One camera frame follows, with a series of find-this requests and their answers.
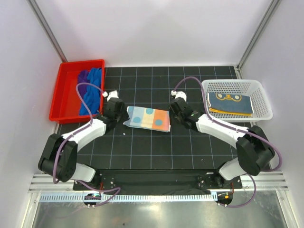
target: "folded towel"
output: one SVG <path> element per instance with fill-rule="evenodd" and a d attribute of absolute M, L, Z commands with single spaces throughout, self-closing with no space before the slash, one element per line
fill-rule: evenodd
<path fill-rule="evenodd" d="M 126 126 L 162 132 L 170 131 L 171 126 L 168 111 L 129 106 L 127 112 L 130 119 L 124 122 Z"/>
<path fill-rule="evenodd" d="M 92 68 L 90 73 L 87 75 L 87 79 L 90 80 L 91 84 L 94 84 L 97 87 L 101 86 L 101 68 Z M 97 114 L 100 106 L 100 92 L 98 89 L 87 86 L 86 94 L 83 97 L 84 102 L 89 107 L 92 114 Z M 79 115 L 89 115 L 89 112 L 86 110 L 85 106 L 81 104 Z"/>
<path fill-rule="evenodd" d="M 251 116 L 250 96 L 239 94 L 207 93 L 209 111 L 222 114 Z"/>

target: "blue circle pattern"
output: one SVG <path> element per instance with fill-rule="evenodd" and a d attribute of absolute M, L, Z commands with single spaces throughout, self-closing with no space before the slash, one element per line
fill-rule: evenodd
<path fill-rule="evenodd" d="M 152 108 L 147 108 L 147 109 L 146 109 L 146 113 L 147 113 L 148 115 L 151 115 L 151 114 L 153 113 L 153 109 L 152 109 Z"/>
<path fill-rule="evenodd" d="M 162 120 L 155 120 L 156 126 L 162 126 Z"/>
<path fill-rule="evenodd" d="M 134 118 L 133 118 L 133 122 L 134 122 L 134 123 L 140 123 L 140 122 L 141 122 L 140 117 L 134 117 Z"/>

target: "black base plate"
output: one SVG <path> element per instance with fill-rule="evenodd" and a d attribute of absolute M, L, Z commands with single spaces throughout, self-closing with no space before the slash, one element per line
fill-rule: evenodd
<path fill-rule="evenodd" d="M 121 195 L 201 195 L 219 189 L 213 181 L 215 170 L 98 170 L 100 183 L 95 188 L 108 190 L 121 187 Z M 241 189 L 240 177 L 233 180 L 235 189 Z M 231 189 L 231 185 L 221 189 Z M 73 190 L 88 190 L 74 184 Z"/>

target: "white plastic basket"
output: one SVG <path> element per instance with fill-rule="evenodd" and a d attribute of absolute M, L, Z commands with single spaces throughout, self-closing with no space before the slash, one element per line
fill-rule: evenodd
<path fill-rule="evenodd" d="M 209 112 L 212 116 L 227 122 L 256 122 L 259 120 L 270 120 L 273 116 L 269 100 L 265 91 L 256 80 L 204 80 L 202 82 L 205 95 L 207 93 L 241 94 L 251 97 L 252 116 L 241 116 Z"/>

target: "colorful towel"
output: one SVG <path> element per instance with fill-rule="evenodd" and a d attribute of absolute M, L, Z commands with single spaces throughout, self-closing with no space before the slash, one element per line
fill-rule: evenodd
<path fill-rule="evenodd" d="M 130 119 L 124 122 L 126 126 L 162 132 L 170 131 L 171 126 L 168 111 L 129 106 L 127 112 Z"/>

